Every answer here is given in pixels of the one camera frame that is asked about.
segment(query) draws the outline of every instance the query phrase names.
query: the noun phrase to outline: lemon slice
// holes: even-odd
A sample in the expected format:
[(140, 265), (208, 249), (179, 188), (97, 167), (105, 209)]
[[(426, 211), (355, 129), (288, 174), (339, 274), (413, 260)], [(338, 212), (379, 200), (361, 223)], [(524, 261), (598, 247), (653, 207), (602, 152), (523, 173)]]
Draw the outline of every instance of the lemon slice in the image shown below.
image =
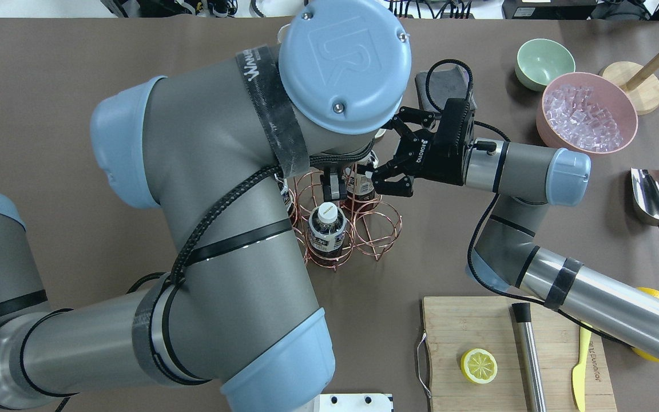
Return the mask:
[(474, 383), (490, 383), (497, 376), (497, 362), (487, 350), (470, 349), (462, 355), (462, 375)]
[[(637, 289), (641, 290), (642, 292), (645, 292), (648, 295), (652, 295), (652, 296), (659, 299), (659, 290), (657, 290), (657, 289), (650, 289), (649, 287), (638, 287)], [(640, 357), (642, 357), (642, 358), (645, 358), (645, 359), (647, 359), (649, 361), (652, 361), (652, 362), (659, 362), (658, 358), (654, 357), (653, 355), (648, 354), (648, 352), (637, 349), (636, 347), (633, 347), (632, 350), (635, 354), (640, 355)]]

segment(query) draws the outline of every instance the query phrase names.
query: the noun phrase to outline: black tape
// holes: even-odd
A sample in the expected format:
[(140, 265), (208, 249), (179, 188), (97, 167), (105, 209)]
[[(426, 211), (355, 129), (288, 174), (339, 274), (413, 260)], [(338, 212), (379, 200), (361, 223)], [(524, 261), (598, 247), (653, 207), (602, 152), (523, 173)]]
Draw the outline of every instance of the black tape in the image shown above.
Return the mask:
[(546, 302), (544, 302), (544, 307), (549, 308), (552, 311), (557, 311), (563, 305), (568, 296), (568, 291), (571, 290), (571, 285), (573, 284), (574, 279), (576, 279), (576, 274), (583, 266), (583, 263), (579, 262), (576, 259), (566, 258), (566, 261), (563, 263), (563, 267), (560, 269), (558, 276), (554, 280), (551, 290), (549, 290), (549, 295), (546, 297)]
[(268, 239), (283, 232), (288, 232), (289, 230), (291, 230), (291, 221), (290, 219), (284, 219), (283, 221), (267, 224), (266, 226), (249, 230), (248, 232), (220, 240), (219, 242), (210, 243), (210, 245), (193, 250), (185, 266), (191, 266), (191, 264), (215, 258), (215, 256), (225, 255), (225, 253)]
[(47, 302), (47, 295), (45, 290), (38, 290), (37, 292), (28, 293), (19, 297), (5, 300), (0, 302), (0, 316), (5, 316), (14, 313), (24, 308), (34, 307), (40, 303)]
[(162, 360), (162, 357), (154, 349), (154, 341), (152, 341), (152, 317), (160, 295), (162, 295), (169, 285), (167, 282), (168, 279), (169, 273), (164, 274), (159, 279), (160, 284), (149, 289), (136, 308), (134, 321), (131, 325), (131, 340), (133, 342), (136, 361), (142, 370), (144, 370), (144, 373), (149, 375), (157, 383), (168, 384), (172, 381), (185, 386), (200, 385), (207, 381), (188, 381), (178, 377), (165, 367), (164, 360)]
[(243, 50), (236, 55), (236, 62), (283, 177), (309, 172), (307, 144), (271, 50), (266, 45)]
[(535, 232), (533, 232), (533, 230), (528, 229), (528, 227), (524, 227), (524, 226), (521, 226), (519, 224), (516, 224), (513, 221), (509, 221), (505, 218), (501, 218), (500, 216), (492, 215), (492, 216), (490, 216), (490, 220), (491, 221), (496, 221), (498, 223), (502, 223), (507, 227), (512, 227), (513, 229), (517, 230), (518, 232), (523, 232), (523, 233), (525, 233), (526, 235), (528, 235), (530, 237), (535, 237)]
[(528, 273), (528, 268), (530, 267), (530, 264), (533, 263), (533, 258), (535, 258), (535, 254), (538, 253), (540, 248), (541, 246), (536, 245), (534, 246), (533, 250), (530, 251), (530, 255), (528, 255), (528, 258), (525, 260), (523, 267), (520, 269), (518, 280), (515, 281), (515, 287), (520, 287), (520, 285), (523, 283), (523, 277), (525, 277), (525, 274)]

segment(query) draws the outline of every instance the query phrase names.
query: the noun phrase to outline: pink bowl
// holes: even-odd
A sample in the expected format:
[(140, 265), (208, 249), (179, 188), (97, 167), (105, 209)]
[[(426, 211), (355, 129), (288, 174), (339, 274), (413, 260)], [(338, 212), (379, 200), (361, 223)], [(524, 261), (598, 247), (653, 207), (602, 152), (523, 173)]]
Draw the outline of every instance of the pink bowl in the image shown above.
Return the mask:
[[(609, 109), (609, 112), (612, 113), (612, 117), (614, 117), (614, 120), (620, 127), (622, 146), (611, 152), (593, 152), (579, 148), (578, 146), (565, 141), (558, 133), (556, 133), (556, 131), (554, 131), (543, 111), (543, 101), (549, 92), (559, 89), (560, 86), (565, 84), (570, 84), (574, 87), (589, 86), (594, 90), (591, 94), (590, 101), (606, 107)], [(538, 114), (535, 116), (535, 125), (538, 128), (538, 134), (541, 135), (543, 143), (546, 143), (546, 146), (549, 148), (566, 148), (586, 153), (589, 156), (601, 156), (619, 152), (620, 150), (627, 148), (628, 144), (633, 141), (635, 134), (637, 133), (638, 118), (637, 110), (635, 110), (635, 106), (632, 105), (630, 98), (627, 97), (627, 94), (625, 94), (625, 92), (623, 92), (617, 85), (601, 76), (597, 76), (596, 74), (574, 72), (566, 73), (565, 75), (555, 78), (554, 81), (552, 81), (543, 91), (541, 102), (538, 104)]]

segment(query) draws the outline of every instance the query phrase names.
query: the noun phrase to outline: bottle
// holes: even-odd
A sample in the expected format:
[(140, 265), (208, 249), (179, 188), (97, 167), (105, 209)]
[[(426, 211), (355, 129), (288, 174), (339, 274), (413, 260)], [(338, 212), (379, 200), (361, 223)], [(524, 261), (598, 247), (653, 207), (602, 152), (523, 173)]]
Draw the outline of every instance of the bottle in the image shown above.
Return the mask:
[[(373, 169), (378, 167), (378, 157), (375, 152), (371, 150), (368, 156), (358, 161), (358, 166), (370, 166)], [(373, 182), (364, 173), (356, 173), (354, 167), (345, 168), (347, 174), (347, 200), (345, 205), (354, 206), (353, 209), (358, 209), (363, 203), (371, 201), (376, 197), (376, 191), (373, 187)]]
[(325, 201), (309, 217), (309, 247), (320, 258), (339, 258), (347, 219), (336, 204)]
[(283, 199), (284, 205), (286, 206), (286, 213), (288, 213), (288, 216), (291, 216), (293, 213), (293, 193), (288, 190), (288, 181), (286, 179), (280, 179), (278, 175), (274, 175), (274, 179), (279, 186), (281, 198)]

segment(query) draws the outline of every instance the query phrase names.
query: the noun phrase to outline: brown table surface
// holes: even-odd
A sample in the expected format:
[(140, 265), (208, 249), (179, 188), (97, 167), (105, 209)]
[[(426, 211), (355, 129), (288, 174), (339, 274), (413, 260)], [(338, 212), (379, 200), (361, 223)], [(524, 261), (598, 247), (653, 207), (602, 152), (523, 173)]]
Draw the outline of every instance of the brown table surface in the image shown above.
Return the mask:
[[(126, 206), (97, 167), (89, 138), (95, 105), (152, 76), (272, 44), (287, 21), (0, 20), (0, 193), (13, 199), (27, 224), (53, 308), (120, 295), (143, 274), (168, 270), (175, 256), (162, 213)], [(578, 70), (593, 73), (619, 60), (643, 64), (659, 51), (659, 23), (407, 21), (406, 27), (413, 73), (441, 58), (465, 61), (474, 71), (477, 118), (529, 144), (542, 143), (534, 128), (539, 94), (513, 74), (523, 42), (563, 42)], [(206, 96), (206, 107), (212, 104), (220, 102)], [(404, 104), (418, 104), (411, 79)], [(480, 130), (478, 136), (491, 135)], [(381, 159), (391, 155), (395, 140), (390, 133), (379, 143)], [(631, 146), (593, 159), (583, 202), (552, 208), (538, 242), (615, 279), (659, 289), (659, 233), (633, 216), (626, 195), (630, 167), (659, 169), (659, 108), (641, 117)], [(358, 255), (336, 274), (309, 268), (337, 357), (326, 391), (392, 393), (401, 412), (427, 409), (414, 370), (419, 300), (486, 295), (463, 268), (469, 237), (491, 195), (419, 180), (415, 193), (392, 199), (403, 214), (403, 233), (379, 263)], [(619, 410), (659, 410), (659, 365), (616, 344), (606, 344), (606, 355)], [(219, 386), (80, 394), (66, 411), (228, 410)]]

